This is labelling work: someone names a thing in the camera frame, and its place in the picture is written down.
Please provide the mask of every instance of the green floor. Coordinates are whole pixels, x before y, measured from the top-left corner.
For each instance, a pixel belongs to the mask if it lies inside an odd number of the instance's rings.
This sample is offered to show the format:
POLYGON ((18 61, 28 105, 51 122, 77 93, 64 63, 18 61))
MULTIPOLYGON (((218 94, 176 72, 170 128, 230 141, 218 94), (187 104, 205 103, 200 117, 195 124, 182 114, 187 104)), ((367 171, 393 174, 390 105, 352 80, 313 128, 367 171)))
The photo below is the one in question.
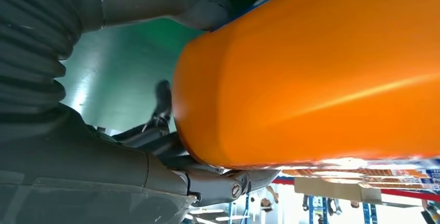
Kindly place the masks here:
MULTIPOLYGON (((231 0, 242 12, 257 0, 231 0)), ((154 84, 171 80, 185 44, 202 34, 168 19, 86 33, 64 62, 63 103, 86 123, 125 130, 149 119, 154 84)))

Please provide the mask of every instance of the metal bracket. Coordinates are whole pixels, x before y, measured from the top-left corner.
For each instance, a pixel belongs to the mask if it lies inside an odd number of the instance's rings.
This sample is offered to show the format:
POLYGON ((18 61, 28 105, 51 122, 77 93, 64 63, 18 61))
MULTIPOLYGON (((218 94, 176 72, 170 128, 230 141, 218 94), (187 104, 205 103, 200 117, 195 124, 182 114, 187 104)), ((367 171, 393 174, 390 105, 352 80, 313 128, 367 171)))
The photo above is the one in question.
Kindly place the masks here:
POLYGON ((269 185, 278 170, 230 171, 221 175, 206 170, 189 170, 188 195, 197 196, 195 207, 226 203, 269 185))

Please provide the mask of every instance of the orange plastic guard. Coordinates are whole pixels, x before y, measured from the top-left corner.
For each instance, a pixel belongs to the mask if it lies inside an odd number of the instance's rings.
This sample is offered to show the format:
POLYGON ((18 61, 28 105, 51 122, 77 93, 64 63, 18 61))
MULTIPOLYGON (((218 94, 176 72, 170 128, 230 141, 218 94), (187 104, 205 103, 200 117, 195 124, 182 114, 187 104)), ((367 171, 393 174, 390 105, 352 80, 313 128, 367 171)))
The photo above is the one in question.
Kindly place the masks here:
POLYGON ((438 156, 440 0, 271 0, 187 45, 173 104, 217 166, 438 156))

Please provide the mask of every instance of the screw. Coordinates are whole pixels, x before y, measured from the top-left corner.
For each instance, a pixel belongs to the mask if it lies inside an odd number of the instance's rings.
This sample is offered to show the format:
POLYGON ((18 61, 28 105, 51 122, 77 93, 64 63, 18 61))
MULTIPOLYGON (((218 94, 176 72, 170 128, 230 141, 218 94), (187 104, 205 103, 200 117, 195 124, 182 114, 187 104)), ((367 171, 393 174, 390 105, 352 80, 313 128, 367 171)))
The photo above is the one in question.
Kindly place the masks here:
POLYGON ((232 187, 232 197, 237 198, 241 194, 241 186, 240 184, 236 183, 232 187))

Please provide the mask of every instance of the person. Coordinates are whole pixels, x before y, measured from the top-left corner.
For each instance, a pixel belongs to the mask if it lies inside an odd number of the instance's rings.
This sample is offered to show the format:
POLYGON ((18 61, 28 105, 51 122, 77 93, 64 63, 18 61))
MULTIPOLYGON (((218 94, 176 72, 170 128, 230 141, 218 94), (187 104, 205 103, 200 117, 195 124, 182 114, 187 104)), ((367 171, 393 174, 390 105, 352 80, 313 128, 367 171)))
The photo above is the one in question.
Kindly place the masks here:
POLYGON ((156 84, 155 88, 156 107, 148 122, 138 125, 125 132, 113 135, 112 138, 119 142, 124 142, 140 133, 156 129, 160 131, 160 136, 169 134, 168 124, 172 112, 171 87, 167 80, 162 80, 156 84))
POLYGON ((427 224, 436 224, 436 222, 432 218, 432 215, 435 215, 436 211, 432 211, 432 209, 430 209, 430 205, 428 204, 427 200, 422 200, 422 206, 423 211, 421 213, 425 222, 427 224))
POLYGON ((302 197, 302 210, 308 211, 309 210, 309 196, 304 194, 302 197))
POLYGON ((279 201, 279 194, 276 193, 271 186, 267 186, 261 190, 257 190, 251 196, 251 202, 256 202, 256 200, 260 200, 261 210, 265 212, 270 212, 273 210, 271 198, 275 203, 279 201))
POLYGON ((328 209, 328 214, 330 216, 333 216, 333 214, 337 214, 337 215, 342 214, 342 209, 341 209, 341 206, 339 205, 339 199, 328 198, 327 199, 327 209, 328 209), (336 210, 333 209, 332 202, 335 204, 336 210))
POLYGON ((359 202, 358 201, 350 201, 350 205, 352 208, 359 208, 359 202))

